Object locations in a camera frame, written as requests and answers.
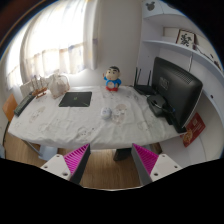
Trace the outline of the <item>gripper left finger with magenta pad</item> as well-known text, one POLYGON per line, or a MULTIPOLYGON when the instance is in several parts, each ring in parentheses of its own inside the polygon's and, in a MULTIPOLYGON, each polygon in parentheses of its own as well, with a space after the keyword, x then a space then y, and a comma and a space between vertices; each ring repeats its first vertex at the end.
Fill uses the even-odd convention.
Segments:
POLYGON ((56 154, 42 169, 79 185, 90 154, 90 145, 86 144, 64 156, 56 154))

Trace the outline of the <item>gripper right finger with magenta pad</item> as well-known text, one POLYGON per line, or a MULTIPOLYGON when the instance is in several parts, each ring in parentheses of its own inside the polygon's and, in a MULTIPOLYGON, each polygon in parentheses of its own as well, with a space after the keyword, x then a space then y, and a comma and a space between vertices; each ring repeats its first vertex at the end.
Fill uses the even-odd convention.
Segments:
POLYGON ((157 155, 137 144, 132 145, 131 154, 143 186, 182 169, 168 155, 157 155))

